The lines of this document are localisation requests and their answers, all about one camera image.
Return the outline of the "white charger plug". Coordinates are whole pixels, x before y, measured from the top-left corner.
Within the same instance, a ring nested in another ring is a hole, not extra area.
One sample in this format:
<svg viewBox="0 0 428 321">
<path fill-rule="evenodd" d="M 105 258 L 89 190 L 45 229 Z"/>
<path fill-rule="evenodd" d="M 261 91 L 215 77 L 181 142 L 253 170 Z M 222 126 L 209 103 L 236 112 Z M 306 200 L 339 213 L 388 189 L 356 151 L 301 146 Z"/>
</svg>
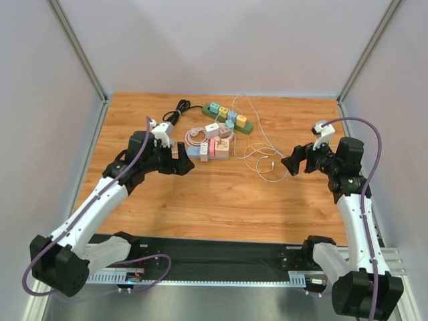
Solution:
<svg viewBox="0 0 428 321">
<path fill-rule="evenodd" d="M 201 162 L 207 162 L 208 156 L 209 156 L 209 143 L 208 142 L 202 142 L 199 147 L 199 154 L 200 154 L 200 160 Z"/>
</svg>

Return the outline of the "beige patterned cube charger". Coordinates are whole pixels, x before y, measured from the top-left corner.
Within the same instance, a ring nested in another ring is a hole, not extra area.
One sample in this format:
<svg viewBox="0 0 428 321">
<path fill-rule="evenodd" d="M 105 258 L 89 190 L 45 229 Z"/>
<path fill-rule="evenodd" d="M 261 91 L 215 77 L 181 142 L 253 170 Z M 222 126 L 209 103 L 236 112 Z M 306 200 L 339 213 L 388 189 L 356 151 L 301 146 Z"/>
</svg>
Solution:
<svg viewBox="0 0 428 321">
<path fill-rule="evenodd" d="M 215 140 L 215 157 L 220 159 L 228 159 L 230 151 L 230 141 L 226 138 L 218 138 Z"/>
</svg>

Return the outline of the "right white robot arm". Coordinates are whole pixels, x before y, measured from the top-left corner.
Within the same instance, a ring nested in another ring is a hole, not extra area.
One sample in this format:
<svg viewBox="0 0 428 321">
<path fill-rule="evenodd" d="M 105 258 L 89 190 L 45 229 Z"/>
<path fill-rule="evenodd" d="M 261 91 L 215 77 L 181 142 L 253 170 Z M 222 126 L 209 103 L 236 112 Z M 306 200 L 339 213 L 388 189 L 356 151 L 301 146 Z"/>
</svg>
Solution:
<svg viewBox="0 0 428 321">
<path fill-rule="evenodd" d="M 302 161 L 306 161 L 305 173 L 325 174 L 342 216 L 347 259 L 328 237 L 311 235 L 305 242 L 310 258 L 332 284 L 334 311 L 358 319 L 388 320 L 404 292 L 404 285 L 401 278 L 392 275 L 377 241 L 371 192 L 360 174 L 363 153 L 362 141 L 343 137 L 335 151 L 325 142 L 319 146 L 298 145 L 290 156 L 282 159 L 282 164 L 293 176 L 298 174 Z"/>
</svg>

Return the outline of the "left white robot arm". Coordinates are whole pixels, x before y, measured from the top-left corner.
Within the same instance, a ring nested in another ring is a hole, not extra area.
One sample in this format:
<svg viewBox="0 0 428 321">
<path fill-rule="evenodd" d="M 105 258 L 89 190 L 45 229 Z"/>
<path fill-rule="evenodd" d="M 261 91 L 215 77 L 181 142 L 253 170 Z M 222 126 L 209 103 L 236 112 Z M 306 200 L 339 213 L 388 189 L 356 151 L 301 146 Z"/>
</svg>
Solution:
<svg viewBox="0 0 428 321">
<path fill-rule="evenodd" d="M 184 142 L 177 143 L 177 152 L 178 157 L 174 158 L 168 135 L 136 131 L 75 213 L 49 236 L 38 235 L 31 241 L 31 262 L 23 273 L 23 289 L 37 295 L 27 285 L 28 277 L 33 276 L 49 286 L 52 294 L 60 292 L 71 298 L 94 273 L 112 264 L 140 261 L 139 240 L 125 232 L 115 233 L 92 247 L 88 246 L 89 240 L 147 174 L 183 176 L 194 169 Z"/>
</svg>

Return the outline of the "light blue power strip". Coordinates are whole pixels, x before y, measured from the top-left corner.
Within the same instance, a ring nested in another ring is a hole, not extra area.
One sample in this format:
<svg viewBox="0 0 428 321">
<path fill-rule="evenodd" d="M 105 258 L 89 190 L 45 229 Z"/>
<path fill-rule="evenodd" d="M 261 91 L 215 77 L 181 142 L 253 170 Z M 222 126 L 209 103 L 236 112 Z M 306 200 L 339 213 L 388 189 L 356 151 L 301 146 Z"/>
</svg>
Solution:
<svg viewBox="0 0 428 321">
<path fill-rule="evenodd" d="M 187 148 L 187 156 L 189 158 L 201 158 L 200 147 L 199 146 L 189 146 Z"/>
</svg>

